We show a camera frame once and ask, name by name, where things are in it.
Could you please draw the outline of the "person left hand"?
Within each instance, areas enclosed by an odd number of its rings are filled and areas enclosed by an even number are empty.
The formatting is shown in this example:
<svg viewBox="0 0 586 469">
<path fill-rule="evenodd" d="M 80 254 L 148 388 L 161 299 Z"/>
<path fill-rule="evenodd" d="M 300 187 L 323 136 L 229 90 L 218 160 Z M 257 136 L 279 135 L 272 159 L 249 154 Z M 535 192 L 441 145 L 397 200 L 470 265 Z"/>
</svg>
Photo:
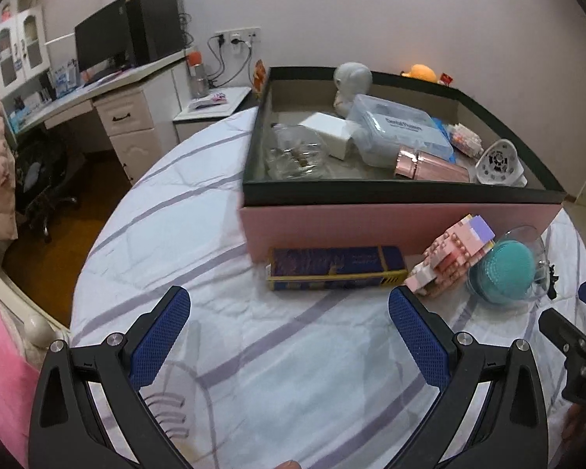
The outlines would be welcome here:
<svg viewBox="0 0 586 469">
<path fill-rule="evenodd" d="M 302 466 L 296 460 L 287 460 L 276 466 L 274 469 L 302 469 Z"/>
</svg>

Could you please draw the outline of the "person right hand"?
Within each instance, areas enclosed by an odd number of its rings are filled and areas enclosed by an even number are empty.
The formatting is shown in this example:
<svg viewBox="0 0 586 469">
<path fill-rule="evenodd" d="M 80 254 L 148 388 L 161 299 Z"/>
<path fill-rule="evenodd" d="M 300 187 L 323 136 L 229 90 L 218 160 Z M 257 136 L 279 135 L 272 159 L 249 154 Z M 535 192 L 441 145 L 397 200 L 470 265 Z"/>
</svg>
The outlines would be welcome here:
<svg viewBox="0 0 586 469">
<path fill-rule="evenodd" d="M 586 439 L 586 403 L 568 409 L 561 437 L 567 444 Z"/>
</svg>

